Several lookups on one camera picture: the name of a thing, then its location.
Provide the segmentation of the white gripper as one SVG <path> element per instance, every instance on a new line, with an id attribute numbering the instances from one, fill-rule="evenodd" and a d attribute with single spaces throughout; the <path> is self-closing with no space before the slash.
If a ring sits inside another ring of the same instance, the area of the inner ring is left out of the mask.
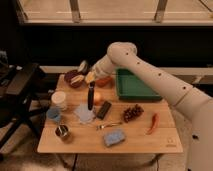
<path id="1" fill-rule="evenodd" d="M 78 72 L 85 75 L 85 82 L 90 84 L 91 82 L 105 78 L 111 75 L 116 68 L 116 65 L 111 61 L 111 59 L 105 55 L 103 58 L 98 60 L 92 67 L 92 71 L 89 72 L 89 64 L 86 60 L 83 60 L 79 67 Z"/>

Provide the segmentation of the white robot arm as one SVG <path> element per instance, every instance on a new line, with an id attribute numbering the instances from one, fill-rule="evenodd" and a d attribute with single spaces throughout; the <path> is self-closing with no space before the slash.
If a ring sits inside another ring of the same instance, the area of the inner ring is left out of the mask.
<path id="1" fill-rule="evenodd" d="M 110 75 L 117 66 L 124 67 L 163 97 L 192 123 L 186 169 L 213 171 L 213 97 L 191 84 L 143 61 L 131 42 L 114 42 L 85 77 L 87 83 Z"/>

